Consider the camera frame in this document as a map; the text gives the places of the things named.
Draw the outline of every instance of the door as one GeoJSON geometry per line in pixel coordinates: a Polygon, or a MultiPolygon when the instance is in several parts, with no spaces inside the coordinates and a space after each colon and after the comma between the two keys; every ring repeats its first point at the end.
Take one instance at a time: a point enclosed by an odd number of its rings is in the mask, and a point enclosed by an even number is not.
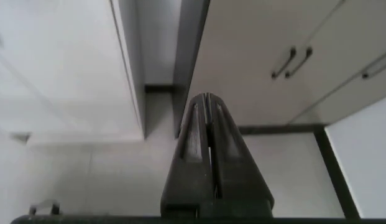
{"type": "Polygon", "coordinates": [[[0,58],[0,129],[11,133],[62,132],[67,122],[48,101],[26,87],[0,58]]]}
{"type": "MultiPolygon", "coordinates": [[[[386,53],[386,0],[347,1],[306,47],[312,48],[311,57],[282,83],[288,102],[306,108],[295,110],[296,116],[291,118],[292,121],[357,71],[386,53]]],[[[310,121],[320,123],[333,120],[321,117],[312,117],[310,121]]]]}
{"type": "Polygon", "coordinates": [[[77,130],[142,135],[110,1],[0,0],[0,40],[77,130]]]}
{"type": "Polygon", "coordinates": [[[301,108],[284,104],[288,95],[279,87],[279,71],[338,2],[212,0],[188,101],[211,92],[224,100],[237,125],[286,124],[301,108]]]}
{"type": "Polygon", "coordinates": [[[292,123],[331,124],[384,97],[386,97],[386,54],[292,123]]]}

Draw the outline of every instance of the cabinet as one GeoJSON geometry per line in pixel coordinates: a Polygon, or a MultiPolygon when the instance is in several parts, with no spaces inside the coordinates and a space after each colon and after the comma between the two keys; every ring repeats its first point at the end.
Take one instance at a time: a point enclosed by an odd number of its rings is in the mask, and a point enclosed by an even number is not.
{"type": "Polygon", "coordinates": [[[143,74],[127,72],[138,58],[121,50],[126,35],[117,26],[125,21],[115,21],[112,7],[101,0],[0,0],[0,56],[64,116],[67,131],[142,138],[144,98],[137,102],[135,86],[142,83],[135,81],[143,74]]]}
{"type": "Polygon", "coordinates": [[[288,99],[283,74],[276,79],[271,74],[340,5],[312,0],[211,1],[188,101],[211,92],[224,100],[237,125],[286,124],[306,105],[288,99]]]}
{"type": "MultiPolygon", "coordinates": [[[[307,46],[313,48],[313,55],[283,86],[288,91],[288,100],[302,108],[311,107],[386,52],[386,0],[346,2],[307,46]]],[[[369,103],[356,100],[364,105],[369,103]]],[[[354,111],[350,101],[344,103],[354,111]]],[[[333,119],[309,120],[328,123],[333,119]]]]}
{"type": "Polygon", "coordinates": [[[293,124],[333,123],[386,97],[386,54],[333,91],[293,124]]]}
{"type": "MultiPolygon", "coordinates": [[[[189,99],[201,92],[220,96],[240,126],[299,123],[384,53],[386,0],[211,1],[189,99]],[[293,46],[296,54],[288,58],[293,46]]],[[[368,97],[381,95],[386,90],[368,97]]],[[[348,111],[368,103],[363,98],[348,111]]],[[[333,120],[310,116],[307,123],[333,120]]]]}

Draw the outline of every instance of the black plastic part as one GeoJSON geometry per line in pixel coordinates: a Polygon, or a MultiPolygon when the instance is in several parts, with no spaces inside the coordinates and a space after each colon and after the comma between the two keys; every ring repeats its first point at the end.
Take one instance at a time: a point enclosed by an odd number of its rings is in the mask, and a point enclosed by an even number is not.
{"type": "Polygon", "coordinates": [[[214,198],[203,97],[190,101],[162,193],[162,217],[195,218],[199,205],[214,198]]]}
{"type": "Polygon", "coordinates": [[[188,109],[161,199],[164,218],[272,217],[274,199],[223,101],[188,109]]]}
{"type": "Polygon", "coordinates": [[[179,223],[271,223],[271,224],[386,224],[386,219],[346,220],[343,218],[202,218],[167,219],[159,217],[117,217],[117,216],[29,216],[15,219],[12,224],[179,224],[179,223]]]}

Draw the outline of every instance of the black edge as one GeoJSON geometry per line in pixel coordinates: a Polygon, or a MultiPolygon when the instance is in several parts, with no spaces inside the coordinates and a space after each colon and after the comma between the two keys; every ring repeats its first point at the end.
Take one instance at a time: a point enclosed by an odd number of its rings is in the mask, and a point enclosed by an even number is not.
{"type": "Polygon", "coordinates": [[[290,124],[269,126],[238,126],[242,135],[250,134],[288,134],[288,133],[312,133],[324,130],[327,124],[290,124]]]}
{"type": "Polygon", "coordinates": [[[208,8],[209,0],[183,0],[180,9],[172,94],[173,125],[176,138],[180,132],[208,8]]]}
{"type": "Polygon", "coordinates": [[[146,85],[144,91],[146,93],[172,93],[173,85],[146,85]]]}
{"type": "Polygon", "coordinates": [[[321,155],[323,156],[325,166],[327,167],[329,177],[334,185],[334,189],[336,195],[338,196],[339,203],[341,204],[344,216],[350,220],[360,219],[359,212],[354,204],[349,187],[346,184],[325,130],[317,130],[314,132],[314,135],[321,155]]]}

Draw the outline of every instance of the white wall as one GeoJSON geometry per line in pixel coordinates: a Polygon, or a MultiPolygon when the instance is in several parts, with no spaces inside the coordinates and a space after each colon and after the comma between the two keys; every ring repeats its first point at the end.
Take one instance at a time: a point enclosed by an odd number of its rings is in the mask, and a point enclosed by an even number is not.
{"type": "Polygon", "coordinates": [[[144,68],[136,0],[113,1],[125,69],[141,130],[145,129],[144,68]]]}
{"type": "Polygon", "coordinates": [[[182,0],[138,0],[146,84],[172,84],[182,0]]]}
{"type": "Polygon", "coordinates": [[[362,218],[386,218],[386,98],[326,128],[362,218]]]}

